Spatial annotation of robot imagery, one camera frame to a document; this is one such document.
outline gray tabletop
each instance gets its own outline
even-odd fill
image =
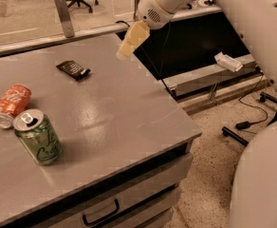
[[[190,117],[134,56],[116,59],[120,39],[104,35],[0,58],[0,97],[14,84],[32,92],[28,108],[47,114],[63,145],[37,165],[0,129],[0,223],[60,200],[200,135]],[[91,68],[77,83],[55,66]]]

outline white robotic arm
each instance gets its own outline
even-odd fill
[[[119,53],[130,55],[148,38],[148,29],[162,28],[184,1],[193,0],[140,0],[140,37],[134,39],[135,29],[130,28]],[[215,2],[277,91],[277,0]],[[125,45],[131,49],[124,52]],[[249,143],[238,163],[230,216],[230,228],[235,227],[277,227],[277,123]]]

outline black drawer handle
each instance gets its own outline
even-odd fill
[[[100,223],[102,221],[104,221],[105,219],[108,219],[109,217],[112,217],[113,215],[117,214],[118,211],[120,210],[120,205],[119,205],[119,202],[117,199],[114,199],[114,203],[116,204],[116,209],[114,211],[112,211],[111,213],[109,213],[108,215],[102,217],[102,218],[99,218],[93,222],[88,222],[87,218],[85,215],[83,215],[83,223],[85,226],[93,226],[93,225],[96,225],[97,223]]]

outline desk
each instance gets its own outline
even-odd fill
[[[28,108],[47,114],[64,151],[37,165],[12,129],[0,129],[0,226],[86,227],[77,215],[98,221],[117,200],[99,227],[149,227],[160,224],[164,210],[152,209],[165,207],[168,191],[177,201],[201,132],[137,58],[116,59],[119,44],[110,34],[0,58],[0,96],[30,88]],[[55,67],[66,60],[90,76],[75,82]]]

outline chair wheel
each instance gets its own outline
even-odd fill
[[[266,101],[266,98],[265,98],[264,96],[261,96],[261,97],[260,97],[260,102],[261,102],[261,103],[264,103],[265,101]]]

